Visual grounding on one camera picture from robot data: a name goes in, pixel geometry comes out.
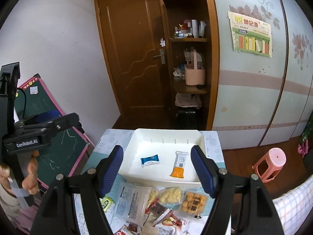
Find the person's left hand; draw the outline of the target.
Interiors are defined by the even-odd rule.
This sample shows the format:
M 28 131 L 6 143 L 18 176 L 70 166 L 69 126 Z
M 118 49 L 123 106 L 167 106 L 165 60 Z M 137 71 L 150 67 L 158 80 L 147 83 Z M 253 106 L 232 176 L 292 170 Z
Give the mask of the person's left hand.
M 39 151 L 33 151 L 30 161 L 28 163 L 28 175 L 22 182 L 22 187 L 28 191 L 31 195 L 35 195 L 39 190 L 38 180 L 37 180 L 37 170 L 38 162 L 36 157 L 39 156 Z M 10 176 L 10 167 L 6 164 L 1 163 L 1 185 L 4 190 L 10 195 L 15 196 L 13 190 L 11 189 L 8 178 Z

